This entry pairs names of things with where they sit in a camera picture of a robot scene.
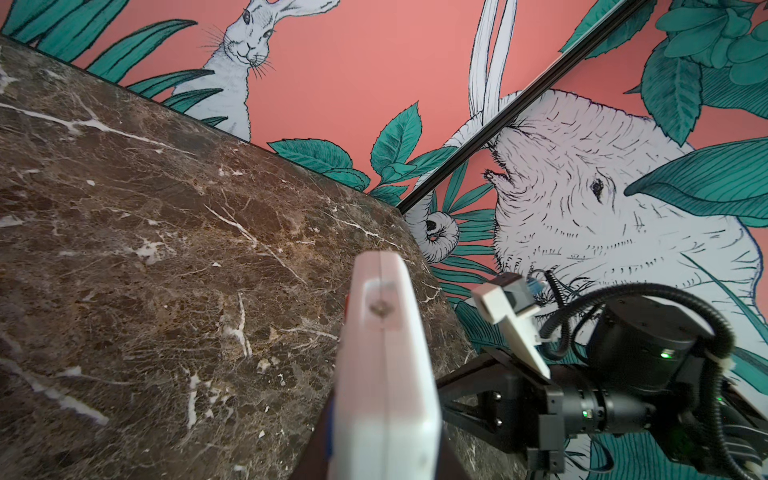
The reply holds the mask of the white remote control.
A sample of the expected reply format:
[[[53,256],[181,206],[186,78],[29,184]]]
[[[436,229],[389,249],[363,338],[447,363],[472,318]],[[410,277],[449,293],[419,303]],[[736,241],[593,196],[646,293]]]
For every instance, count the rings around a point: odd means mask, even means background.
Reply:
[[[328,476],[432,479],[442,415],[418,302],[403,258],[354,261],[335,361]]]

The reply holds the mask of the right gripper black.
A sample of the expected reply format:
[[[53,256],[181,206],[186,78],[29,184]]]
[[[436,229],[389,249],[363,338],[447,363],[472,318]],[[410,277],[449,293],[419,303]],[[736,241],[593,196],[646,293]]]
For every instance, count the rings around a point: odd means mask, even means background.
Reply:
[[[536,474],[566,470],[566,441],[646,430],[654,406],[600,382],[582,365],[555,364],[549,378],[503,349],[487,349],[437,380],[443,419],[525,460]]]

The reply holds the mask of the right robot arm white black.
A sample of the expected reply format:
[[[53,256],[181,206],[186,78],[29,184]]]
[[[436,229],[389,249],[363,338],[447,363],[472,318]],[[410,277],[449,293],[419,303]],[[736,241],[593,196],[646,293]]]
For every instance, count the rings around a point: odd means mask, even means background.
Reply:
[[[735,335],[695,295],[657,283],[605,287],[564,302],[535,326],[531,301],[492,281],[477,309],[503,348],[437,383],[444,419],[521,457],[532,479],[578,467],[569,441],[648,433],[666,458],[728,479],[759,479],[767,419],[728,378]]]

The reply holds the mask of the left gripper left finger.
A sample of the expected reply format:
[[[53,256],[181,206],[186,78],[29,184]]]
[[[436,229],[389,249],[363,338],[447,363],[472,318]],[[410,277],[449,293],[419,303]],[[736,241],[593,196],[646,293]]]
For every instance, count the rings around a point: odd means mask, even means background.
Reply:
[[[327,480],[332,456],[334,390],[331,390],[290,480]]]

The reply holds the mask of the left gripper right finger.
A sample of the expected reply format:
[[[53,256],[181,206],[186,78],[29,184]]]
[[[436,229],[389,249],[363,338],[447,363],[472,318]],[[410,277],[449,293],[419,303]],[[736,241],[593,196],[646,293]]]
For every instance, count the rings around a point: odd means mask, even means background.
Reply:
[[[441,431],[435,480],[469,480],[463,465],[454,452],[445,429]]]

